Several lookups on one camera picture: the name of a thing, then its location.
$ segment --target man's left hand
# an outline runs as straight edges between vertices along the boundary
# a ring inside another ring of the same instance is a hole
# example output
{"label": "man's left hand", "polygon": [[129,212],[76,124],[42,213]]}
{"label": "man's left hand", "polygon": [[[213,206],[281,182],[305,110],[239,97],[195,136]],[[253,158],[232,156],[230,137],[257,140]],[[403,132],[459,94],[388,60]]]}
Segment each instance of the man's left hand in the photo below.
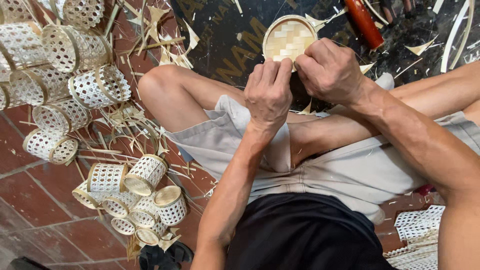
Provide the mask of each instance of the man's left hand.
{"label": "man's left hand", "polygon": [[245,103],[251,115],[249,125],[270,139],[287,120],[292,102],[291,71],[292,60],[276,62],[267,58],[255,66],[245,87]]}

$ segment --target floor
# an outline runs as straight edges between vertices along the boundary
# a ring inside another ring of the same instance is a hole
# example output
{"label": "floor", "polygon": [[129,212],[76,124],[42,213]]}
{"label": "floor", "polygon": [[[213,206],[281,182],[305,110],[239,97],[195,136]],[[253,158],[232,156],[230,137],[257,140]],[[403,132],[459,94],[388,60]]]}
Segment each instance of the floor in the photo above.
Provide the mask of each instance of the floor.
{"label": "floor", "polygon": [[[138,0],[128,2],[135,8],[141,5]],[[131,19],[132,14],[120,11],[114,24],[116,51],[130,49],[135,32],[139,32],[135,25],[127,21],[128,18]],[[173,13],[168,15],[163,28],[174,35],[176,20]],[[143,52],[140,56],[132,55],[130,60],[135,72],[146,73],[157,64],[155,58],[159,59],[157,49]],[[131,83],[134,100],[143,106],[136,95],[135,80],[128,65],[122,64],[118,58],[116,64]],[[52,270],[138,269],[134,261],[127,261],[125,247],[128,237],[111,228],[111,217],[104,213],[105,220],[101,220],[95,210],[85,208],[71,195],[71,191],[83,181],[76,165],[53,165],[23,151],[24,137],[35,128],[19,123],[28,121],[28,111],[27,106],[0,111],[0,270],[5,269],[10,260],[18,256],[28,256]],[[90,125],[88,133],[82,131],[82,134],[84,137],[89,137],[90,134],[93,141],[99,142],[97,131],[107,134],[109,129],[100,123],[94,123]],[[119,141],[113,148],[128,152],[125,143]],[[169,146],[167,162],[185,166],[175,146],[171,143]],[[140,153],[134,152],[132,155],[139,157]],[[83,177],[88,175],[93,162],[94,159],[78,159]],[[175,169],[187,174],[185,169]],[[210,175],[196,169],[192,171],[191,180],[172,174],[170,176],[183,187],[195,204],[206,206],[208,198],[205,194],[213,187],[211,181],[214,181]],[[164,177],[159,188],[168,184],[171,183]],[[436,193],[426,197],[419,194],[405,195],[384,203],[382,209],[386,213],[386,220],[376,227],[384,251],[403,246],[393,227],[396,215],[403,210],[426,208],[432,203],[442,203]],[[180,240],[195,250],[201,214],[198,206],[192,203],[190,205],[189,215],[178,227],[182,234]],[[183,266],[183,269],[189,269],[189,264]]]}

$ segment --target red handle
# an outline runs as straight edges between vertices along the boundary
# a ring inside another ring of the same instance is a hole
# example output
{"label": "red handle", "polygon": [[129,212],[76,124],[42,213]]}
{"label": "red handle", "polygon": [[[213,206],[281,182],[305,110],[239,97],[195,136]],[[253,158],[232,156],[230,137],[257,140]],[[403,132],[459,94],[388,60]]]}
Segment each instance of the red handle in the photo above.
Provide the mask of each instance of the red handle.
{"label": "red handle", "polygon": [[348,13],[352,16],[360,32],[365,36],[370,49],[376,49],[384,43],[384,38],[378,32],[375,23],[361,0],[345,0]]}

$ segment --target round bamboo lid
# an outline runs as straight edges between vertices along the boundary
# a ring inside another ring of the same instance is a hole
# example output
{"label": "round bamboo lid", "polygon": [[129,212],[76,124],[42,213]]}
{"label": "round bamboo lid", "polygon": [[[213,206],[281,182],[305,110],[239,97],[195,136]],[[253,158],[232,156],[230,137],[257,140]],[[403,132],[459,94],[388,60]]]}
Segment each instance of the round bamboo lid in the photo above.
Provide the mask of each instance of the round bamboo lid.
{"label": "round bamboo lid", "polygon": [[292,61],[317,40],[317,33],[313,25],[298,15],[285,15],[272,23],[265,33],[263,53],[265,59],[282,61],[290,58]]}

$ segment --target woven bamboo basket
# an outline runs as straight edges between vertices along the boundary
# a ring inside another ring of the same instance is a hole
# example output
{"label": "woven bamboo basket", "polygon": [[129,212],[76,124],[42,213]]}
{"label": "woven bamboo basket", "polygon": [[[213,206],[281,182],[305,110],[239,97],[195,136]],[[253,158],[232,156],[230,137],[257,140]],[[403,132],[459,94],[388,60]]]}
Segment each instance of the woven bamboo basket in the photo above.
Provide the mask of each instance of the woven bamboo basket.
{"label": "woven bamboo basket", "polygon": [[16,70],[10,74],[11,91],[27,104],[38,106],[70,95],[71,74],[59,72],[50,64]]}
{"label": "woven bamboo basket", "polygon": [[0,69],[15,70],[47,63],[40,29],[34,22],[0,25]]}
{"label": "woven bamboo basket", "polygon": [[130,211],[129,218],[142,228],[151,228],[158,221],[156,206],[153,204],[155,194],[142,197]]}
{"label": "woven bamboo basket", "polygon": [[149,196],[155,190],[167,169],[168,166],[162,158],[145,154],[125,175],[123,182],[131,192]]}
{"label": "woven bamboo basket", "polygon": [[47,25],[41,41],[48,61],[62,72],[94,69],[112,60],[107,40],[92,29]]}
{"label": "woven bamboo basket", "polygon": [[82,106],[99,109],[130,98],[130,86],[118,68],[108,64],[72,77],[70,94]]}
{"label": "woven bamboo basket", "polygon": [[90,209],[97,209],[108,196],[108,192],[88,192],[86,180],[74,189],[72,194],[81,204]]}
{"label": "woven bamboo basket", "polygon": [[103,0],[38,0],[69,25],[89,28],[100,22],[105,11]]}
{"label": "woven bamboo basket", "polygon": [[0,83],[0,110],[27,104],[11,91],[8,83]]}
{"label": "woven bamboo basket", "polygon": [[39,128],[63,135],[87,126],[92,121],[90,110],[71,98],[35,107],[32,114]]}
{"label": "woven bamboo basket", "polygon": [[154,204],[162,222],[168,226],[177,225],[187,215],[187,206],[181,189],[169,185],[155,194]]}
{"label": "woven bamboo basket", "polygon": [[265,59],[270,57],[273,61],[282,61],[290,58],[294,61],[316,39],[315,28],[305,17],[285,15],[275,20],[267,29],[263,53]]}
{"label": "woven bamboo basket", "polygon": [[168,226],[159,221],[152,228],[138,228],[135,231],[135,236],[138,241],[146,245],[158,245],[167,228]]}
{"label": "woven bamboo basket", "polygon": [[112,218],[111,224],[121,234],[132,235],[135,233],[135,224],[129,219]]}
{"label": "woven bamboo basket", "polygon": [[72,137],[37,128],[25,138],[23,147],[36,157],[60,165],[74,157],[78,141]]}
{"label": "woven bamboo basket", "polygon": [[132,192],[111,193],[102,203],[103,209],[116,218],[125,218],[140,200],[140,195]]}
{"label": "woven bamboo basket", "polygon": [[33,16],[28,12],[28,9],[35,12],[31,7],[29,0],[0,0],[0,25],[33,20]]}
{"label": "woven bamboo basket", "polygon": [[126,164],[94,163],[88,174],[87,191],[124,192],[123,177],[127,171]]}

